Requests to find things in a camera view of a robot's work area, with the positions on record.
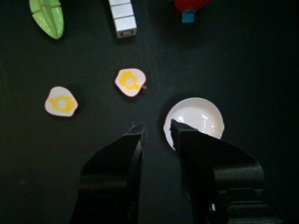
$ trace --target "white toy block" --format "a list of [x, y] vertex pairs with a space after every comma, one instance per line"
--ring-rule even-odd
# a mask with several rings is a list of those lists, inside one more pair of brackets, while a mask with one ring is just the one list
[[126, 4], [112, 6], [111, 11], [112, 11], [114, 19], [124, 18], [124, 17], [130, 17], [130, 16], [135, 15], [131, 3], [126, 3]]
[[136, 19], [131, 0], [108, 0], [115, 20], [116, 36], [122, 39], [136, 35]]
[[131, 4], [131, 0], [108, 0], [110, 6], [118, 5], [118, 4]]
[[136, 19], [134, 16], [115, 19], [116, 36], [122, 39], [136, 35]]

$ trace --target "green leaf toy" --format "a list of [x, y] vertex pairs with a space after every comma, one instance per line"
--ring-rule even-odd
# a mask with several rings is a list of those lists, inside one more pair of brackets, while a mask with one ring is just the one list
[[32, 17], [46, 33], [59, 39], [63, 35], [63, 14], [59, 0], [30, 0]]

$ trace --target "black table surface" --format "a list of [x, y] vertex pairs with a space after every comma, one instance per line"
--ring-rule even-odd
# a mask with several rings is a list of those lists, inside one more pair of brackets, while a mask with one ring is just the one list
[[[218, 106], [222, 139], [260, 162], [277, 214], [298, 218], [298, 1], [214, 0], [195, 23], [182, 24], [172, 2], [132, 0], [138, 32], [123, 39], [107, 0], [60, 2], [60, 40], [38, 27], [28, 1], [0, 3], [0, 223], [68, 223], [82, 166], [140, 123], [139, 223], [192, 223], [163, 132], [170, 108], [188, 97]], [[147, 75], [135, 98], [115, 85], [130, 67]], [[72, 118], [44, 110], [55, 86], [78, 99]]]

